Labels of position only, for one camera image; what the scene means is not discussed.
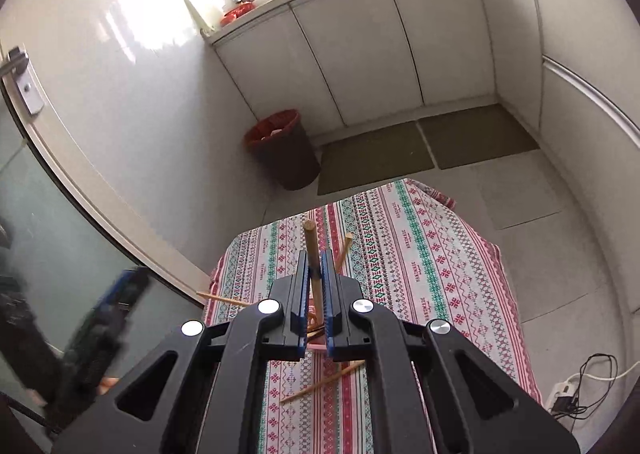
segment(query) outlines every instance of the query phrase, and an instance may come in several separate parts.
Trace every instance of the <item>cabinet door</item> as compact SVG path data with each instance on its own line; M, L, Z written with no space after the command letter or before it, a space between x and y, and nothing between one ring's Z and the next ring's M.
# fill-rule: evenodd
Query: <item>cabinet door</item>
M543 140L578 183L604 233L614 279L630 311L640 307L640 135L597 91L545 63Z
M292 5L347 125L421 106L394 0L299 0Z
M535 130L540 125L542 52L535 0L483 0L501 98Z
M482 0L396 0L424 103L494 93Z
M258 118L296 108L310 135L344 127L322 72L288 8L240 28L238 34L220 40L216 51Z
M538 0L543 53L640 126L640 26L625 0Z

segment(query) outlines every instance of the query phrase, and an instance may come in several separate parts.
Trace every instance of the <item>tablecloth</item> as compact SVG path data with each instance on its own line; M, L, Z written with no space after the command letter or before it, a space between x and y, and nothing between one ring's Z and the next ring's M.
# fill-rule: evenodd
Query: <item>tablecloth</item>
M320 248L331 248L334 257L345 233L354 234L341 273L358 280L365 297L414 323L450 321L540 402L500 250L458 217L454 206L431 187L404 179L246 231L218 262L210 292L251 302L267 297L274 279L295 273L305 247L302 222L311 218ZM205 322L232 319L239 309L211 301ZM364 369L279 404L344 366L311 351L297 363L270 362L258 452L372 453Z

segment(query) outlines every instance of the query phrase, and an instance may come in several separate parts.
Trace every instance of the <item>power strip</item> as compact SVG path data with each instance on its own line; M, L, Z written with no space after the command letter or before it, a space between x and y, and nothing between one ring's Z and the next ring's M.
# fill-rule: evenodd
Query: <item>power strip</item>
M551 394L549 394L549 397L546 399L545 409L551 412L558 398L572 398L577 390L578 384L576 382L560 382L555 384L551 390Z

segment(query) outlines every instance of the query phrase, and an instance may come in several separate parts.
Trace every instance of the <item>brown mat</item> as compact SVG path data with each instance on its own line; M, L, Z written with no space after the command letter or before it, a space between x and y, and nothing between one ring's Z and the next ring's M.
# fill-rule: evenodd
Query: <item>brown mat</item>
M432 168L415 122L392 125L326 145L318 195Z
M459 167L538 148L500 104L418 120L441 169Z

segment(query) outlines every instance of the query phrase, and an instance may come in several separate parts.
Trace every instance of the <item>trash can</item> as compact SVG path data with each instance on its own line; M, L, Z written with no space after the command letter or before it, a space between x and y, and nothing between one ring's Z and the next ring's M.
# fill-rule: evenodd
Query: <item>trash can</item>
M306 187L320 173L295 109L281 110L258 122L244 135L244 144L285 190Z

